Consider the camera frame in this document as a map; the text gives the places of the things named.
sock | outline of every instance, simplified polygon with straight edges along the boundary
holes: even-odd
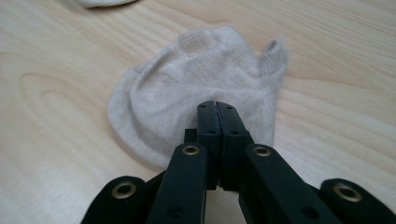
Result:
[[[112,7],[137,0],[78,0],[84,7]]]
[[[231,27],[193,30],[124,75],[108,118],[133,152],[163,168],[184,130],[197,127],[196,106],[204,101],[233,105],[255,143],[272,146],[287,61],[280,39],[257,59]]]

wood grain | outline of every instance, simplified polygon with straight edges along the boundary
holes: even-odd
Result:
[[[0,223],[79,223],[109,180],[158,174],[112,130],[108,98],[129,67],[221,25],[256,53],[275,37],[290,50],[275,148],[303,180],[352,180],[396,212],[395,1],[15,0],[0,3]],[[206,208],[244,223],[236,195]]]

white cloth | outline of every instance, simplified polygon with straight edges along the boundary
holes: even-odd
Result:
[[[256,143],[274,141],[276,97],[287,67],[281,40],[256,59],[230,27],[193,30],[130,69],[113,91],[108,118],[123,141],[166,167],[204,101],[233,105]]]
[[[84,7],[113,7],[137,0],[78,0]]]

screw hole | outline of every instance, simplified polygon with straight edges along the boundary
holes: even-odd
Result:
[[[199,152],[199,148],[198,147],[184,147],[183,149],[181,149],[181,151],[189,156],[198,154]]]
[[[125,193],[127,193],[129,190],[131,190],[131,186],[129,186],[129,185],[123,185],[123,186],[121,186],[121,187],[119,187],[119,188],[117,189],[117,193],[125,194]]]
[[[271,154],[270,150],[265,147],[255,147],[253,151],[256,153],[256,155],[263,157],[269,156]]]
[[[116,199],[126,199],[132,196],[136,192],[136,185],[131,181],[120,182],[111,191],[112,195]]]
[[[319,212],[315,208],[306,207],[303,208],[301,212],[309,219],[318,219],[320,217]]]

tabletop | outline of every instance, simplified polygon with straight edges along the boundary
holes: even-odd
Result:
[[[308,184],[341,177],[396,212],[396,2],[73,0],[0,3],[0,223],[79,223],[110,180],[162,169],[106,117],[132,66],[179,35],[232,26],[256,54],[290,52],[274,148]],[[207,194],[205,223],[245,223],[237,195]]]

